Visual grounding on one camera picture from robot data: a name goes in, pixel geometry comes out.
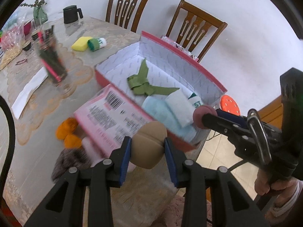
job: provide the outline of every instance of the chair backrest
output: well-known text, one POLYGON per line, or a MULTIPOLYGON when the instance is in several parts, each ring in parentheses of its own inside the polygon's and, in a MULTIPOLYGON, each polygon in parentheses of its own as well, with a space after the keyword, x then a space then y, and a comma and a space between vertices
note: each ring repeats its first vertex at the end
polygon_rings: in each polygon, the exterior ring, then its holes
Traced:
MULTIPOLYGON (((106 12, 106 19, 105 19, 106 22, 110 21, 113 1, 114 0, 109 0, 109 4, 107 6, 107 12, 106 12)), ((143 9, 144 9, 147 1, 148 0, 141 0, 140 4, 138 6, 137 12, 134 17, 133 24, 131 26, 132 32, 137 31, 137 27, 138 27, 143 9)), ((116 13, 115 13, 115 25, 118 25, 118 20, 120 17, 119 26, 123 27, 123 22, 125 21, 124 28, 127 29, 128 23, 131 19, 132 13, 134 12, 137 2, 138 2, 138 0, 125 0, 124 2, 123 2, 123 0, 118 0, 117 7, 116 7, 116 13)))
POLYGON ((201 61, 203 56, 206 54, 208 49, 212 46, 214 41, 217 39, 217 37, 220 35, 220 33, 227 27, 227 23, 220 21, 219 19, 213 17, 212 15, 204 12, 203 10, 197 8, 196 6, 181 0, 179 3, 179 6, 174 14, 174 17, 172 19, 172 22, 169 26, 169 29, 166 33, 166 36, 169 37, 172 28, 175 24, 175 21, 178 17, 178 14, 180 12, 180 9, 184 9, 187 11, 187 16, 183 21, 182 27, 180 29, 180 32, 178 34, 178 38, 176 43, 180 44, 182 39, 185 38, 182 47, 186 48, 188 46, 188 43, 193 39, 194 35, 196 34, 196 37, 194 38, 192 44, 189 46, 189 51, 192 52, 193 49, 198 45, 198 43, 201 41, 201 39, 205 36, 207 33, 208 29, 211 26, 214 26, 217 28, 216 32, 213 34, 213 36, 210 38, 208 43, 205 45, 201 53, 199 54, 198 62, 201 61), (195 21, 191 24, 193 17, 196 16, 195 21))

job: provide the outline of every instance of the tiled floor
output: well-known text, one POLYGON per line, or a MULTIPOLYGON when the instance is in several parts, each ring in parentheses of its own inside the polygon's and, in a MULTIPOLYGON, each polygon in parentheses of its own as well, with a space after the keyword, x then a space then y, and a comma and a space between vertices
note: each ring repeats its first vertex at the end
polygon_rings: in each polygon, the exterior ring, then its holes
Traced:
MULTIPOLYGON (((235 147, 228 140, 227 136, 218 135, 206 141, 205 145, 197 159, 203 167, 217 169, 219 166, 231 167, 240 161, 240 158, 234 154, 235 147)), ((232 171, 234 177, 240 182, 252 199, 257 195, 254 190, 254 183, 257 178, 258 168, 250 163, 245 163, 232 171)))

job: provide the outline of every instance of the wooden cabinet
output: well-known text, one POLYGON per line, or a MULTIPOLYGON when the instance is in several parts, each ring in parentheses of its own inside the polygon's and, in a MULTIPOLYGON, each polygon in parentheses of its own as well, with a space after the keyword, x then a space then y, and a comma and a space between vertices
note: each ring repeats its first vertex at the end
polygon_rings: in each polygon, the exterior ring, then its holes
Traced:
POLYGON ((281 96, 262 108, 258 113, 262 121, 281 129, 283 116, 281 96))

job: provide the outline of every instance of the black mug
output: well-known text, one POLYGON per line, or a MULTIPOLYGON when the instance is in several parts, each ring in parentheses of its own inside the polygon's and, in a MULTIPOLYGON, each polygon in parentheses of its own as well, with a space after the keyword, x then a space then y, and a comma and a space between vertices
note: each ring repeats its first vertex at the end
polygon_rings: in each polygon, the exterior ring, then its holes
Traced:
POLYGON ((70 24, 70 23, 77 21, 78 13, 79 13, 80 19, 82 19, 83 15, 82 15, 81 8, 77 8, 76 5, 71 5, 71 6, 65 7, 63 9, 64 24, 70 24))

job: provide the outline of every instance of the glass vase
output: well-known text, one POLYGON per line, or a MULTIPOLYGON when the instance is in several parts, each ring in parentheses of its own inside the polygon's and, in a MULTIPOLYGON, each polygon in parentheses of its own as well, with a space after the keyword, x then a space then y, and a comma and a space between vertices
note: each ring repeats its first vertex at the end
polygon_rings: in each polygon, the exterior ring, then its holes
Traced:
POLYGON ((40 57, 42 65, 46 68, 48 76, 54 84, 60 83, 67 76, 62 58, 57 52, 57 39, 48 30, 40 31, 43 34, 37 40, 35 49, 40 57))
POLYGON ((47 13, 43 10, 42 7, 34 7, 34 21, 36 23, 45 23, 48 21, 47 13))

